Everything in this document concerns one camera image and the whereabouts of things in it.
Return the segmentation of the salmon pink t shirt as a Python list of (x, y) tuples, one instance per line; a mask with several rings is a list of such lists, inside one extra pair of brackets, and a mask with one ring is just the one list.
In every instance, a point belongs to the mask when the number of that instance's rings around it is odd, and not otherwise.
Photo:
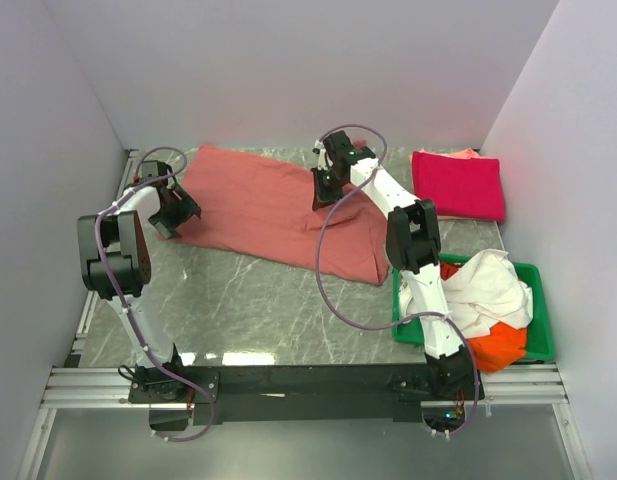
[(179, 242), (237, 252), (381, 285), (389, 273), (386, 220), (364, 194), (314, 210), (313, 178), (297, 165), (203, 145), (183, 178), (201, 207)]

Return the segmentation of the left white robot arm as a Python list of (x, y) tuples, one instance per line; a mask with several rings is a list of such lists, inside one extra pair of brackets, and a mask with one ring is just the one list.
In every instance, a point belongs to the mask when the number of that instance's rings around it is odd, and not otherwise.
[(188, 376), (152, 301), (152, 265), (144, 234), (150, 224), (166, 239), (201, 216), (201, 208), (158, 160), (141, 160), (119, 199), (98, 214), (77, 220), (81, 276), (85, 287), (111, 306), (131, 339), (136, 366), (118, 373), (150, 399), (179, 402), (201, 388)]

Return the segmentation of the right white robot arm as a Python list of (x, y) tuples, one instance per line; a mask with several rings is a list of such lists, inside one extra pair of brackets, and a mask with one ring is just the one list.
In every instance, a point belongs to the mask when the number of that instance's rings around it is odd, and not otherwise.
[(454, 398), (469, 382), (478, 384), (474, 353), (461, 330), (450, 317), (441, 278), (441, 238), (434, 202), (408, 192), (383, 167), (388, 144), (378, 131), (383, 151), (376, 155), (369, 147), (357, 147), (346, 133), (347, 126), (323, 134), (313, 152), (318, 156), (313, 174), (313, 208), (331, 210), (320, 229), (315, 251), (315, 276), (322, 299), (344, 323), (366, 331), (380, 326), (362, 325), (331, 303), (321, 280), (321, 251), (327, 227), (334, 214), (355, 196), (364, 194), (387, 220), (384, 250), (393, 269), (399, 271), (418, 310), (389, 324), (393, 328), (418, 320), (424, 335), (428, 394), (440, 399)]

